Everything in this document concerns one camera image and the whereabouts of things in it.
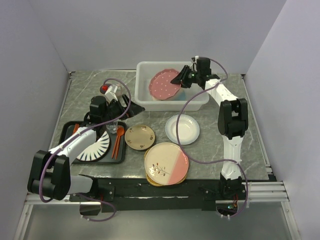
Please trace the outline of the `beige and blue plate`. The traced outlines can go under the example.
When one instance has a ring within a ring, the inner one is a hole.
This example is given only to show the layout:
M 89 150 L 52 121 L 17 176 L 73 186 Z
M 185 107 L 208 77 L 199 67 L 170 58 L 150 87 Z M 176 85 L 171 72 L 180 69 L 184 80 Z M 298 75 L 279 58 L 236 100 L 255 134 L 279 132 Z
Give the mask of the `beige and blue plate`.
M 186 94 L 184 90 L 178 91 L 154 91 L 151 93 L 151 97 L 154 101 L 184 101 Z

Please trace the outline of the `pink polka dot plate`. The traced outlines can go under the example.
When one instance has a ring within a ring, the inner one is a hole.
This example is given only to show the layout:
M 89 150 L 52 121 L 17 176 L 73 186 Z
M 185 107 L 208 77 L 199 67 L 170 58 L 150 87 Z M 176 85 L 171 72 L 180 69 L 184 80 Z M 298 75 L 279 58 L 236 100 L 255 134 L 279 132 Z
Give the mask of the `pink polka dot plate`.
M 177 70 L 166 68 L 150 80 L 148 90 L 154 101 L 172 101 L 181 92 L 179 84 L 171 83 L 178 74 Z

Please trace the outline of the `beige and pink plate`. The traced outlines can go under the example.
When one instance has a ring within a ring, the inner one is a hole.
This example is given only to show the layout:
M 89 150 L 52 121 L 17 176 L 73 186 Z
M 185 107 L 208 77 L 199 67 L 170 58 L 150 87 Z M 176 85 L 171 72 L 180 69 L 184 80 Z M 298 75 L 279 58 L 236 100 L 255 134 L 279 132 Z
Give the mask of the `beige and pink plate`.
M 188 173 L 189 159 L 181 148 L 170 142 L 158 143 L 144 156 L 145 173 L 155 182 L 170 186 Z

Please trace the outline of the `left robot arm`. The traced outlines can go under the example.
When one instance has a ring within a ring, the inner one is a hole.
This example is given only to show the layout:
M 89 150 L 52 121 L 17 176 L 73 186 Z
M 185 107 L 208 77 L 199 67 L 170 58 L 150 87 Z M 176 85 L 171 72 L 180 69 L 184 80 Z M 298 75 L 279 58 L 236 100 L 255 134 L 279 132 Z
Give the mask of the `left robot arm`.
M 100 193 L 98 182 L 90 176 L 71 175 L 71 164 L 81 152 L 102 138 L 107 124 L 132 118 L 145 111 L 127 95 L 122 95 L 122 99 L 126 106 L 115 99 L 107 102 L 101 95 L 93 97 L 89 112 L 73 135 L 49 151 L 39 150 L 35 153 L 27 190 L 38 194 L 45 203 L 78 193 L 88 201 L 95 200 Z

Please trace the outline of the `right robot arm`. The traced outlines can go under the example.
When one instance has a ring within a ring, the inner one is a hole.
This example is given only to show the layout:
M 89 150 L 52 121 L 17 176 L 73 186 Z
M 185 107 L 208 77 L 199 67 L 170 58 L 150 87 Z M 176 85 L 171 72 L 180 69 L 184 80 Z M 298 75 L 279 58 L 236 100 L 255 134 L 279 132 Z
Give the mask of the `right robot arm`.
M 185 65 L 171 83 L 188 89 L 197 84 L 202 91 L 196 93 L 183 105 L 177 121 L 187 105 L 201 94 L 208 93 L 218 104 L 217 127 L 223 139 L 223 163 L 220 173 L 219 195 L 224 199 L 232 198 L 236 192 L 234 184 L 242 183 L 245 176 L 241 168 L 241 147 L 249 127 L 248 102 L 231 93 L 223 84 L 228 79 L 226 69 L 216 60 L 195 56 L 190 65 Z

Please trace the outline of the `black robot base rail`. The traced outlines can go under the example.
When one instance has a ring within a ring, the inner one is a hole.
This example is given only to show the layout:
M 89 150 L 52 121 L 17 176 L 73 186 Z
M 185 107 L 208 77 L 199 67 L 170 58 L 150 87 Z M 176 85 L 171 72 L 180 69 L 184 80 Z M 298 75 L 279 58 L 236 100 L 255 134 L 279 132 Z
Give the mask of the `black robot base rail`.
M 145 178 L 99 178 L 94 200 L 103 200 L 117 211 L 187 210 L 215 211 L 217 201 L 245 200 L 242 185 L 237 193 L 222 193 L 218 180 L 186 179 L 169 186 L 154 186 Z

